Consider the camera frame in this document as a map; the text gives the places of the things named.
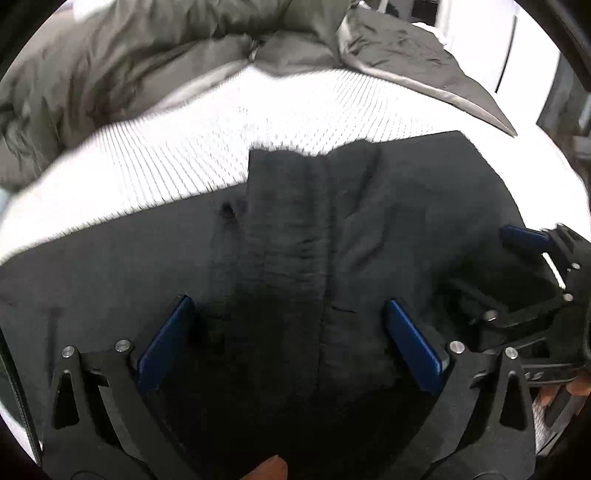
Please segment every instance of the blue gripper pad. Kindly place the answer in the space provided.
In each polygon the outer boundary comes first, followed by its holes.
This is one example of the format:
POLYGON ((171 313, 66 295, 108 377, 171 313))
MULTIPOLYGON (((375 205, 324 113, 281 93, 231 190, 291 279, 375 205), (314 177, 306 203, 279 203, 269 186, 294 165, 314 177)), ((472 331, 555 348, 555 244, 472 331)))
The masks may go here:
POLYGON ((194 325, 196 309, 190 297, 181 298, 138 361, 135 383, 142 394, 160 387, 194 325))
POLYGON ((501 241, 505 245, 518 247, 532 254, 551 252, 553 246, 552 239, 547 233, 513 225, 501 228, 501 241))
POLYGON ((441 393, 447 365, 396 300, 386 305, 385 325, 420 389, 432 395, 441 393))

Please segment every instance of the folded black clothing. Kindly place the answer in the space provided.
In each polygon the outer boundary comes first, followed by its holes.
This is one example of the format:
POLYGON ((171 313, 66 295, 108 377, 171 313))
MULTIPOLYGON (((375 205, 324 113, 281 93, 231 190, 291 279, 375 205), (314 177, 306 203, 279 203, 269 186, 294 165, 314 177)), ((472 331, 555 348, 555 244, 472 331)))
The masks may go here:
POLYGON ((436 296, 450 274, 546 275, 502 248, 508 223, 523 225, 513 198, 459 132, 315 157, 255 150, 246 185, 8 261, 0 322, 40 424, 63 346, 133 340, 186 293, 207 335, 149 401, 200 474, 239 478, 278 453, 292 479, 353 478, 387 462, 409 408, 429 403, 385 334, 384 303, 449 331, 436 296))

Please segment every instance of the silver bolt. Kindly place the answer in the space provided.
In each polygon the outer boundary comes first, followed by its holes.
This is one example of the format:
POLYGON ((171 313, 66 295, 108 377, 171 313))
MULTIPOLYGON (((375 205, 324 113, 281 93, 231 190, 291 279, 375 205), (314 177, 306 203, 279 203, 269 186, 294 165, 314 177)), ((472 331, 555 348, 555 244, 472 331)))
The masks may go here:
POLYGON ((496 320, 496 318, 499 316, 499 312, 497 312, 496 310, 488 310, 487 312, 485 312, 484 314, 484 319, 487 322, 492 322, 493 320, 496 320))
POLYGON ((76 351, 76 347, 73 346, 67 346, 66 348, 64 348, 61 351, 61 355, 63 358, 70 358, 72 355, 74 355, 74 352, 76 351))
POLYGON ((517 352, 517 350, 515 350, 515 348, 508 346, 507 348, 505 348, 505 355, 508 356, 511 360, 515 360, 519 356, 519 353, 517 352))
POLYGON ((129 342, 129 340, 119 340, 119 342, 115 344, 115 350, 117 350, 118 352, 126 352, 127 350, 129 350, 130 346, 131 343, 129 342))
POLYGON ((464 350, 466 349, 466 345, 461 343, 459 340, 454 340, 453 342, 450 342, 449 349, 453 353, 457 353, 459 355, 460 353, 464 352, 464 350))

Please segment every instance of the gray comforter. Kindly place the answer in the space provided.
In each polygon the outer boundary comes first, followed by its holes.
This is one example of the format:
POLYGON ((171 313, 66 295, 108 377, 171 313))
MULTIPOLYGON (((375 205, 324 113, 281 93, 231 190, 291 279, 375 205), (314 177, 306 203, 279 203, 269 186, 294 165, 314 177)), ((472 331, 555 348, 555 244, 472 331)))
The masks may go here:
POLYGON ((276 75, 350 67, 516 134, 434 35, 349 0, 118 0, 0 82, 0 185, 19 190, 100 127, 251 61, 276 75))

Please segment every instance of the white mattress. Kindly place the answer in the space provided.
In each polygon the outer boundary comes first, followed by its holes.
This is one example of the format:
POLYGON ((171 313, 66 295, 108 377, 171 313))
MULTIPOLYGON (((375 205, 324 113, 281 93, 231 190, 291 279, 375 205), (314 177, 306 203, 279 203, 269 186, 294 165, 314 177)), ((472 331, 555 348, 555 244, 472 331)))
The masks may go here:
POLYGON ((537 126, 514 126, 517 138, 359 73, 277 78, 250 66, 180 108, 106 127, 63 155, 7 207, 0 262, 89 225, 244 181, 253 146, 314 155, 359 138, 451 130, 463 132, 503 179, 528 227, 560 222, 591 240, 583 183, 537 126))

